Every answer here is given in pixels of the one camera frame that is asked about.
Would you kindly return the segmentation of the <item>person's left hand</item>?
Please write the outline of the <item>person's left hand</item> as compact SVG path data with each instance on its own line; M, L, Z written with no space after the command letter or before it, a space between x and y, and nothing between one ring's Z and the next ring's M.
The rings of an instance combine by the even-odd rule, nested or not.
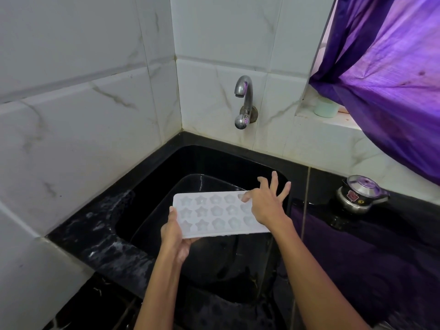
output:
M179 227L179 234L170 234L167 231L167 223L161 228L160 255L167 255L173 261L183 264L189 255L190 247L200 238L183 238L183 232Z

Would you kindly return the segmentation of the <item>person's right hand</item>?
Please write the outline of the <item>person's right hand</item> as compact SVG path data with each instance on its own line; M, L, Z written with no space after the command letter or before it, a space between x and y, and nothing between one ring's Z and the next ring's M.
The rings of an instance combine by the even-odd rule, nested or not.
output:
M251 212L257 222L267 227L271 232L292 226L291 219L283 209L283 202L289 195L291 183L287 182L283 190L277 194L277 191L270 191L271 182L267 178L258 177L257 180L260 186L252 190L260 190L261 197L255 201L250 200L252 202Z

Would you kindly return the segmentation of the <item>white star ice tray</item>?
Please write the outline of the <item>white star ice tray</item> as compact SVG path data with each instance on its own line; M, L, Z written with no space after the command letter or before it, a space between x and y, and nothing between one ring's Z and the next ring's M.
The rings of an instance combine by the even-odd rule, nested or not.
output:
M183 238L269 233L243 203L245 191L180 193L173 197Z

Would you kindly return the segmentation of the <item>person's right forearm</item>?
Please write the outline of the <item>person's right forearm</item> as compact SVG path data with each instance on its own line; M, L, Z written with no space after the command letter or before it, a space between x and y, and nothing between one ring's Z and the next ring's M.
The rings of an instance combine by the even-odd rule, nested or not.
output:
M300 239L285 214L270 217L294 298L307 330L371 330Z

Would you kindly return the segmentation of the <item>person's left forearm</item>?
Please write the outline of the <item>person's left forearm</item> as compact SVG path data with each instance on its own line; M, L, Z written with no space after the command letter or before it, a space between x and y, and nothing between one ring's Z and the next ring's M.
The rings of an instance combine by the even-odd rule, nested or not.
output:
M173 330L181 267L179 248L162 246L133 330Z

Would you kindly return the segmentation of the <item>black sink basin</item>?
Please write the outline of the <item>black sink basin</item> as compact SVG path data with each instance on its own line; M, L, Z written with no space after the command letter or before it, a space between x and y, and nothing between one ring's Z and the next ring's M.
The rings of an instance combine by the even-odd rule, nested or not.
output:
M253 303L267 289L273 243L240 197L270 179L275 168L216 149L178 149L135 186L134 198L116 222L117 235L157 257L160 229L176 208L184 238L200 238L184 261L184 283L232 303Z

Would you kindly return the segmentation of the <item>steel pressure cooker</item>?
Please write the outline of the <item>steel pressure cooker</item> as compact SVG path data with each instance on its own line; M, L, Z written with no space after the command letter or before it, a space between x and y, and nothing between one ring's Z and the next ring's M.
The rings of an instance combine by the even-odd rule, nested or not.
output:
M336 191L336 199L344 210L352 214L363 215L373 205L387 202L390 194L371 178L351 175L343 179L343 185Z

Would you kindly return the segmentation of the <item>pale green cup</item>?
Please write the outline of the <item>pale green cup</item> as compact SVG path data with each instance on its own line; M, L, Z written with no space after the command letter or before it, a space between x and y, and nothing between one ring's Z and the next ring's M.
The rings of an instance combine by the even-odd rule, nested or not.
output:
M313 112L315 115L323 118L334 118L335 116L337 116L339 109L339 104L330 99L318 96Z

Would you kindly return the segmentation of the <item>purple curtain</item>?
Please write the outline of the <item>purple curtain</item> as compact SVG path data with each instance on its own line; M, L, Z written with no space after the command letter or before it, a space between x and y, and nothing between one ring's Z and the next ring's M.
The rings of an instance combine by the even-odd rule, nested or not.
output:
M440 0L338 0L309 84L386 155L440 186Z

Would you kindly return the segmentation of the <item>chrome wall tap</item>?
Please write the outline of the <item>chrome wall tap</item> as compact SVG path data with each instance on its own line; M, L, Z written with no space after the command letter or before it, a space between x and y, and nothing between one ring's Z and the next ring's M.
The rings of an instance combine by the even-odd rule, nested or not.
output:
M235 118L234 125L237 129L245 129L249 124L257 121L258 110L253 105L253 83L249 76L241 76L236 82L234 94L237 98L244 98L239 116Z

